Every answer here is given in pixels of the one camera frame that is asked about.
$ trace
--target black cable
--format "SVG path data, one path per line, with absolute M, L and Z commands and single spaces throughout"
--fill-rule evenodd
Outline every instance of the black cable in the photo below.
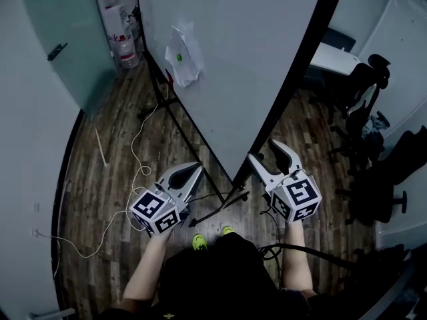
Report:
M 273 219 L 273 222 L 274 222 L 274 224 L 276 224 L 276 228 L 277 228 L 277 230 L 278 230 L 278 240 L 279 240 L 279 244 L 282 244 L 282 242 L 280 241 L 280 228 L 279 228 L 278 223 L 277 223 L 277 222 L 276 222 L 276 220 L 274 219 L 274 216 L 269 212 L 271 209 L 272 209 L 272 207 L 270 206 L 267 210 L 265 210 L 265 211 L 261 211 L 261 212 L 260 212 L 260 215 L 265 215 L 265 214 L 267 214 L 267 215 L 269 215 L 269 216 Z M 277 266 L 277 270 L 278 270 L 278 279 L 279 279 L 279 290 L 282 290 L 282 269 L 280 268 L 280 263 L 279 263 L 278 256 L 277 256 L 277 255 L 275 255 L 275 253 L 274 253 L 274 250 L 273 250 L 273 249 L 269 249 L 268 251 L 272 254 L 272 257 L 274 257 L 274 259 L 276 260 L 276 266 Z M 261 255 L 262 255 L 262 259 L 263 259 L 264 261 L 267 261 L 267 259 L 265 259 L 266 254 L 261 253 Z
M 266 257 L 268 252 L 271 252 L 270 250 L 272 250 L 273 248 L 280 248 L 277 252 L 275 252 L 271 257 Z M 293 250 L 299 250 L 299 251 L 303 251 L 305 253 L 309 253 L 311 255 L 320 257 L 321 259 L 325 259 L 339 267 L 345 268 L 347 270 L 353 270 L 354 267 L 356 266 L 356 264 L 354 262 L 350 262 L 350 261 L 346 261 L 345 259 L 341 259 L 338 257 L 335 257 L 333 255 L 327 254 L 327 253 L 323 253 L 321 251 L 317 251 L 311 248 L 307 248 L 307 247 L 300 247 L 299 245 L 292 245 L 292 244 L 271 244 L 271 245 L 266 245 L 265 247 L 260 247 L 258 250 L 260 251 L 261 255 L 262 255 L 262 259 L 264 261 L 268 261 L 270 259 L 274 259 L 276 258 L 281 252 L 282 249 L 293 249 Z
M 228 194 L 228 192 L 221 192 L 220 194 L 222 194 L 222 195 L 226 195 L 226 194 Z M 212 196 L 212 195 L 217 195 L 217 194 L 216 194 L 216 193 L 211 193 L 210 195 L 205 195 L 204 197 L 200 197 L 200 198 L 192 199 L 192 200 L 190 200 L 188 203 L 190 204 L 190 203 L 193 203 L 193 201 L 200 200 L 200 199 L 205 199 L 206 197 L 210 197 L 210 196 Z
M 279 225 L 278 225 L 278 223 L 276 222 L 276 220 L 274 219 L 273 215 L 272 215 L 270 212 L 268 212 L 268 211 L 269 211 L 269 210 L 271 210 L 271 209 L 272 209 L 272 207 L 270 206 L 270 207 L 268 208 L 268 210 L 261 211 L 261 212 L 260 212 L 260 215 L 267 214 L 267 215 L 269 215 L 269 216 L 273 219 L 273 222 L 274 222 L 274 224 L 276 224 L 276 228 L 277 228 L 277 230 L 278 230 L 278 240 L 279 240 L 279 244 L 282 244 L 282 242 L 280 241 L 280 229 L 279 229 Z

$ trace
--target white cable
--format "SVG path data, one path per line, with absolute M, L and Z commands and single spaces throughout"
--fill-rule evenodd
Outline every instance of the white cable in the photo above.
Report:
M 127 211 L 118 211 L 118 212 L 114 213 L 113 218 L 111 218 L 111 221 L 109 222 L 108 226 L 105 228 L 105 230 L 104 230 L 104 232 L 103 232 L 103 234 L 102 234 L 101 244 L 99 244 L 98 249 L 96 249 L 96 251 L 95 251 L 94 253 L 92 253 L 92 254 L 90 254 L 90 255 L 88 255 L 88 256 L 83 256 L 83 255 L 80 253 L 79 249 L 74 245 L 74 243 L 73 243 L 73 242 L 71 242 L 71 241 L 69 241 L 68 239 L 65 239 L 65 238 L 62 238 L 62 237 L 57 237 L 57 236 L 46 236 L 46 235 L 44 235 L 44 234 L 42 234 L 42 233 L 40 233 L 40 232 L 38 232 L 38 231 L 37 231 L 37 234 L 38 234 L 38 235 L 40 235 L 40 236 L 42 236 L 42 237 L 46 237 L 46 238 L 62 239 L 63 241 L 66 241 L 66 242 L 68 242 L 68 243 L 72 244 L 72 245 L 73 245 L 73 247 L 74 247 L 74 249 L 77 251 L 77 253 L 78 253 L 82 258 L 84 258 L 84 259 L 88 259 L 89 257 L 92 257 L 92 256 L 96 255 L 96 254 L 98 253 L 98 251 L 101 249 L 102 243 L 104 242 L 105 233 L 107 232 L 107 230 L 108 230 L 108 228 L 110 227 L 110 225 L 113 223 L 114 217 L 115 217 L 117 214 L 119 214 L 119 213 L 123 213 L 123 212 L 127 212 Z
M 56 274 L 58 273 L 59 270 L 59 264 L 61 262 L 61 244 L 59 244 L 59 241 L 56 241 L 56 244 L 58 244 L 58 265 L 56 266 L 56 270 L 53 273 L 53 278 L 55 279 Z
M 166 97 L 166 99 L 167 99 L 168 97 L 169 97 L 169 87 L 167 88 L 167 97 Z M 128 208 L 129 208 L 129 202 L 130 202 L 130 200 L 131 200 L 132 193 L 135 193 L 135 194 L 137 195 L 138 193 L 136 193 L 136 192 L 135 192 L 135 190 L 137 190 L 137 189 L 144 189 L 144 188 L 145 188 L 145 187 L 142 187 L 142 186 L 141 186 L 141 187 L 133 187 L 133 184 L 135 183 L 135 180 L 136 180 L 136 177 L 138 176 L 139 171 L 141 171 L 142 175 L 145 175 L 145 176 L 147 177 L 148 175 L 150 175 L 150 174 L 151 174 L 151 168 L 150 168 L 150 167 L 148 167 L 148 166 L 146 166 L 146 165 L 142 165 L 141 160 L 139 160 L 139 157 L 137 157 L 137 155 L 136 155 L 136 154 L 135 154 L 135 152 L 133 151 L 133 143 L 135 142 L 135 140 L 136 140 L 136 138 L 139 136 L 139 134 L 141 134 L 142 129 L 143 129 L 143 126 L 144 126 L 144 123 L 145 123 L 145 122 L 146 122 L 146 121 L 147 121 L 147 120 L 148 120 L 148 119 L 149 119 L 149 118 L 154 114 L 154 112 L 155 112 L 155 110 L 157 109 L 157 107 L 158 107 L 158 106 L 159 106 L 159 104 L 155 105 L 154 110 L 151 112 L 151 114 L 149 114 L 149 115 L 144 119 L 144 121 L 142 121 L 141 128 L 139 129 L 139 131 L 138 131 L 137 135 L 135 135 L 135 137 L 133 138 L 133 140 L 132 140 L 132 142 L 131 142 L 131 151 L 132 151 L 133 156 L 134 156 L 134 157 L 137 159 L 137 161 L 138 161 L 139 168 L 138 168 L 138 170 L 136 171 L 135 176 L 133 177 L 133 181 L 132 181 L 132 185 L 131 185 L 131 193 L 129 194 L 129 198 L 127 198 L 127 203 L 126 203 L 125 211 L 118 211 L 118 212 L 114 213 L 113 218 L 111 218 L 111 221 L 109 222 L 108 226 L 105 228 L 105 230 L 104 230 L 104 232 L 103 232 L 103 234 L 102 234 L 101 243 L 99 244 L 98 249 L 96 249 L 96 251 L 95 251 L 94 253 L 90 254 L 89 256 L 83 256 L 83 255 L 80 253 L 79 249 L 74 245 L 74 243 L 73 243 L 73 242 L 71 242 L 71 241 L 70 241 L 70 240 L 68 240 L 68 239 L 65 239 L 65 238 L 62 238 L 62 237 L 57 237 L 57 236 L 46 236 L 46 235 L 44 235 L 44 234 L 42 234 L 42 233 L 40 233 L 40 232 L 36 231 L 38 235 L 40 235 L 40 236 L 42 236 L 42 237 L 50 238 L 50 239 L 62 239 L 63 241 L 66 241 L 66 242 L 68 242 L 68 243 L 72 244 L 72 245 L 73 245 L 73 247 L 74 247 L 74 249 L 77 251 L 77 253 L 78 253 L 82 258 L 84 258 L 84 259 L 88 259 L 88 258 L 90 258 L 90 257 L 92 257 L 92 256 L 94 256 L 94 255 L 96 255 L 96 254 L 98 253 L 98 251 L 101 249 L 101 246 L 102 246 L 102 244 L 103 244 L 103 242 L 104 242 L 105 234 L 107 233 L 108 228 L 109 228 L 109 227 L 110 227 L 110 225 L 113 223 L 114 217 L 115 217 L 117 214 L 119 214 L 119 213 L 126 213 L 126 217 L 127 217 L 127 220 L 129 221 L 129 224 L 130 224 L 130 225 L 131 225 L 131 226 L 132 226 L 136 231 L 144 231 L 144 230 L 145 230 L 145 227 L 143 227 L 142 229 L 138 229 L 137 227 L 134 227 L 134 226 L 133 226 L 133 224 L 132 224 L 132 222 L 131 222 L 131 219 L 130 219 L 130 217 L 129 217 L 129 213 L 131 213 L 131 211 L 128 211 Z M 148 169 L 149 169 L 149 173 L 145 174 L 145 173 L 144 173 L 144 170 L 143 170 L 144 168 L 148 168 Z M 56 274 L 57 274 L 57 272 L 58 272 L 58 268 L 59 268 L 59 260 L 58 260 L 58 266 L 57 266 L 57 268 L 56 268 L 56 270 L 55 270 L 55 272 L 54 272 L 54 274 L 53 274 L 53 278 L 55 278 L 55 276 L 56 276 Z

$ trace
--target forearm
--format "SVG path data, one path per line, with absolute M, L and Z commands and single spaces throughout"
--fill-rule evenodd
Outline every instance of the forearm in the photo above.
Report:
M 126 286 L 124 299 L 151 301 L 154 298 L 169 236 L 170 232 L 154 235 L 149 240 L 147 249 Z
M 284 243 L 305 247 L 304 229 L 301 221 L 286 225 Z M 284 249 L 282 282 L 288 289 L 306 291 L 313 289 L 312 274 L 308 267 L 307 254 L 303 251 Z

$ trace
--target white wall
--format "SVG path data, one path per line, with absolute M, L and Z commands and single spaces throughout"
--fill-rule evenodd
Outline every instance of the white wall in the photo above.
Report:
M 390 122 L 384 134 L 399 126 L 427 99 L 426 13 L 426 0 L 390 0 L 359 54 L 363 62 L 377 53 L 391 63 L 388 86 L 372 109 L 372 113 L 381 111 Z
M 329 27 L 356 40 L 358 55 L 374 29 L 387 0 L 340 0 Z
M 402 134 L 410 130 L 419 132 L 422 125 L 427 126 L 427 103 L 409 117 L 403 124 L 386 137 L 384 156 L 398 142 Z M 412 249 L 427 243 L 427 165 L 421 167 L 400 185 L 395 186 L 394 194 L 401 197 L 402 192 L 408 194 L 408 210 L 405 214 L 401 207 L 396 207 L 389 223 L 379 223 L 377 238 L 383 247 L 391 247 L 399 243 Z
M 30 237 L 30 229 L 51 232 L 79 107 L 48 64 L 23 0 L 0 0 L 0 24 L 0 308 L 25 319 L 58 308 L 50 240 Z

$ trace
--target door handle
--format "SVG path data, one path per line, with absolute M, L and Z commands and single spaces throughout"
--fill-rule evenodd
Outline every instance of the door handle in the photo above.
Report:
M 47 55 L 47 61 L 52 61 L 58 56 L 58 54 L 64 50 L 64 48 L 68 45 L 68 43 L 65 43 L 64 45 L 58 44 L 56 47 L 50 52 L 50 54 Z

